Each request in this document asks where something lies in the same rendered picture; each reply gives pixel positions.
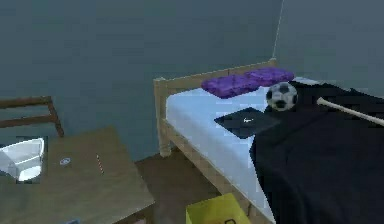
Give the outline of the yellow box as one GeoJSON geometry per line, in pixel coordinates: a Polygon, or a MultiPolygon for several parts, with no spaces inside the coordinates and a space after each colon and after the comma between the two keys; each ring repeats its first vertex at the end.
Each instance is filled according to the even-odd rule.
{"type": "Polygon", "coordinates": [[[186,224],[251,224],[232,193],[186,207],[186,224]]]}

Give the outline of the brown wooden chair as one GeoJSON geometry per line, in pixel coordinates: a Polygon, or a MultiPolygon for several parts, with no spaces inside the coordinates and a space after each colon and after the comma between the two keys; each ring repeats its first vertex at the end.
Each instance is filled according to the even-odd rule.
{"type": "Polygon", "coordinates": [[[0,128],[51,123],[59,137],[65,135],[51,96],[0,99],[0,110],[15,111],[18,108],[28,109],[28,114],[23,113],[10,119],[0,118],[0,128]]]}

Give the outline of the wooden bed with white mattress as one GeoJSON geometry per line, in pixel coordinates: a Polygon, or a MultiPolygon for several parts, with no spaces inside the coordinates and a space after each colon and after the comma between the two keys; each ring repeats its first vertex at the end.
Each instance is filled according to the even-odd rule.
{"type": "Polygon", "coordinates": [[[171,154],[171,147],[176,146],[220,193],[234,194],[253,224],[275,224],[250,158],[253,139],[237,138],[214,119],[248,107],[263,111],[267,106],[266,89],[222,100],[202,90],[201,82],[276,65],[272,58],[257,64],[153,81],[160,154],[166,157],[171,154]]]}

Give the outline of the black laptop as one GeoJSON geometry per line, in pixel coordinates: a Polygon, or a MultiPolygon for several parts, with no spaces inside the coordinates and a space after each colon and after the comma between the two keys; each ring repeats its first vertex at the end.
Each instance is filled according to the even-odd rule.
{"type": "Polygon", "coordinates": [[[246,139],[280,123],[252,107],[215,118],[214,121],[240,139],[246,139]]]}

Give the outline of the purple pillow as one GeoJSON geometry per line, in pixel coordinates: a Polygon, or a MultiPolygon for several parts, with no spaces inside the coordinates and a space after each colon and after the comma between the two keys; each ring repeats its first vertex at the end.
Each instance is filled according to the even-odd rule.
{"type": "Polygon", "coordinates": [[[265,67],[245,72],[211,78],[201,83],[201,88],[220,99],[229,99],[256,91],[259,87],[270,87],[280,82],[289,82],[293,72],[276,67],[265,67]]]}

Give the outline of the black and white soccer ball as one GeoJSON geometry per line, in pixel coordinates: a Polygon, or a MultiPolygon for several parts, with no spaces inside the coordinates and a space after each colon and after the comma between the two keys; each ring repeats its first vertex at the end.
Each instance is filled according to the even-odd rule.
{"type": "Polygon", "coordinates": [[[292,109],[298,101],[296,88],[288,82],[281,82],[269,87],[266,93],[268,106],[276,111],[292,109]]]}

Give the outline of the brown wooden table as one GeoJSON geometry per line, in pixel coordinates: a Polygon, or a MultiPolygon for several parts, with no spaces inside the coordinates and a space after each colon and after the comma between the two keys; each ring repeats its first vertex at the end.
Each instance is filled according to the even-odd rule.
{"type": "Polygon", "coordinates": [[[114,128],[52,140],[44,162],[37,184],[0,181],[0,224],[155,224],[154,197],[114,128]]]}

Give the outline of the black blanket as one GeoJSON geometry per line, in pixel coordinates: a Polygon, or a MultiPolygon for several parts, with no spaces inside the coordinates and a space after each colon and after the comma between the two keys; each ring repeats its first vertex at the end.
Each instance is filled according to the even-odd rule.
{"type": "Polygon", "coordinates": [[[250,149],[276,224],[384,224],[384,127],[320,106],[320,97],[384,119],[384,99],[295,82],[298,102],[250,149]]]}

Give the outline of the pale wooden baseball bat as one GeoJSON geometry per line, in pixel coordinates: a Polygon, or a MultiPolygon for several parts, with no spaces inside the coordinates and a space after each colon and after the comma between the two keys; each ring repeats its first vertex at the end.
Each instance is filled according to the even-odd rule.
{"type": "Polygon", "coordinates": [[[373,116],[370,116],[370,115],[367,115],[367,114],[364,114],[364,113],[361,113],[361,112],[358,112],[358,111],[355,111],[355,110],[343,107],[341,105],[329,102],[329,101],[325,100],[322,97],[318,98],[316,103],[318,105],[324,105],[324,106],[327,106],[327,107],[330,107],[330,108],[333,108],[333,109],[337,109],[337,110],[342,111],[344,113],[347,113],[347,114],[350,114],[350,115],[353,115],[353,116],[365,119],[367,121],[370,121],[372,123],[375,123],[375,124],[378,124],[378,125],[381,125],[381,126],[384,127],[384,120],[383,119],[380,119],[380,118],[377,118],[377,117],[373,117],[373,116]]]}

